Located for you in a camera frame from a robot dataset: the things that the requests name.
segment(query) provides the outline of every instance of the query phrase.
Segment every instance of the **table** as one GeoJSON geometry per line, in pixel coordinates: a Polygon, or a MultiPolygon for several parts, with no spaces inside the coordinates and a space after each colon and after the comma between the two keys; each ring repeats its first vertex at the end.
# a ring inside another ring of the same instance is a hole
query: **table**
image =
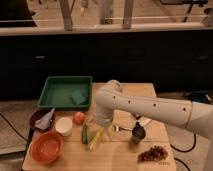
{"type": "MultiPolygon", "coordinates": [[[[91,117],[94,109],[94,94],[102,83],[93,83],[92,105],[86,112],[91,117]]],[[[155,97],[155,90],[150,83],[122,83],[123,92],[129,95],[155,97]]],[[[57,111],[56,120],[67,116],[72,118],[74,111],[57,111]]],[[[114,123],[124,127],[133,127],[135,120],[126,111],[116,110],[114,123]]],[[[103,142],[94,151],[87,151],[86,146],[81,143],[82,126],[73,125],[72,135],[64,138],[64,146],[60,157],[52,164],[44,166],[37,164],[27,152],[23,170],[25,171],[175,171],[176,165],[169,139],[163,123],[152,120],[145,126],[146,137],[138,146],[131,146],[129,139],[131,132],[122,131],[117,133],[110,142],[103,142]],[[160,145],[168,151],[166,160],[160,162],[138,163],[138,155],[154,145],[160,145]]],[[[35,132],[32,141],[39,136],[35,132]]]]}

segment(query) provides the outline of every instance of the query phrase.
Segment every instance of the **bowl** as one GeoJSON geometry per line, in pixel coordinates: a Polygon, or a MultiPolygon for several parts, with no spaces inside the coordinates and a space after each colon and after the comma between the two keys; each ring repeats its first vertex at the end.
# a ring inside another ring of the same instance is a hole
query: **bowl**
{"type": "Polygon", "coordinates": [[[39,164],[50,164],[55,161],[63,146],[62,137],[56,132],[40,135],[30,146],[30,156],[39,164]]]}
{"type": "Polygon", "coordinates": [[[51,109],[40,109],[40,110],[37,110],[30,118],[30,128],[32,128],[33,130],[37,129],[41,132],[45,132],[45,131],[48,131],[50,130],[52,127],[53,127],[53,123],[54,123],[54,120],[55,120],[55,114],[53,114],[51,120],[50,120],[50,125],[48,128],[42,130],[42,129],[39,129],[39,128],[36,128],[35,127],[35,122],[39,119],[41,119],[46,113],[50,112],[51,109]]]}

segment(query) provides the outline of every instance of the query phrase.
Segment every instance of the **toy fruit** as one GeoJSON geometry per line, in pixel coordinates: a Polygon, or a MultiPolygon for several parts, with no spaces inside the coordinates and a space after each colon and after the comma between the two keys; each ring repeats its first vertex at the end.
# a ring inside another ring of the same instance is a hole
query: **toy fruit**
{"type": "Polygon", "coordinates": [[[73,116],[73,122],[78,125],[83,124],[84,120],[85,120],[85,115],[82,112],[76,112],[73,116]]]}

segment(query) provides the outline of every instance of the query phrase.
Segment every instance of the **floor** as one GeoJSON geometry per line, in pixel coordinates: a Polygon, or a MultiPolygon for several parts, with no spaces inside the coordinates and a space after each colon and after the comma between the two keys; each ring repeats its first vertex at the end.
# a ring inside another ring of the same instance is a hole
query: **floor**
{"type": "MultiPolygon", "coordinates": [[[[33,16],[38,27],[63,26],[62,14],[58,0],[28,0],[28,6],[36,14],[33,16]]],[[[75,27],[92,27],[99,24],[98,0],[88,0],[88,10],[81,15],[81,1],[75,1],[72,10],[72,19],[75,27]]],[[[209,1],[204,7],[194,5],[187,22],[200,22],[204,18],[204,9],[213,6],[209,1]]],[[[183,22],[186,16],[188,4],[162,5],[160,0],[134,0],[133,23],[173,23],[183,22]]],[[[124,0],[114,0],[113,23],[123,22],[124,0]]]]}
{"type": "MultiPolygon", "coordinates": [[[[183,99],[182,92],[157,93],[158,97],[183,99]]],[[[29,131],[29,118],[37,110],[37,101],[7,101],[0,102],[0,111],[4,116],[19,130],[19,132],[27,137],[29,131]]],[[[193,134],[191,132],[166,125],[170,143],[179,149],[188,149],[193,144],[193,134]]],[[[0,119],[0,153],[23,151],[26,142],[18,137],[4,122],[0,119]]],[[[204,165],[206,154],[208,151],[209,140],[197,136],[197,145],[195,149],[189,153],[180,153],[175,150],[174,157],[183,160],[191,168],[192,171],[201,171],[204,165]]],[[[20,171],[24,153],[18,152],[11,155],[0,155],[1,171],[20,171]]],[[[177,162],[177,171],[185,171],[182,164],[177,162]]]]}

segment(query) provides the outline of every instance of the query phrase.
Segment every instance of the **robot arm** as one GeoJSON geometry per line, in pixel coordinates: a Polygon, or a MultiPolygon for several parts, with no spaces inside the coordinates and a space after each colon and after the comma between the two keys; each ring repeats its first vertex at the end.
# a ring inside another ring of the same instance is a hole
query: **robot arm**
{"type": "MultiPolygon", "coordinates": [[[[120,83],[111,80],[95,95],[94,121],[101,126],[112,123],[115,109],[124,110],[151,119],[187,129],[201,136],[213,137],[213,106],[186,100],[128,96],[122,93],[120,83]]],[[[211,171],[213,143],[204,170],[211,171]]]]}

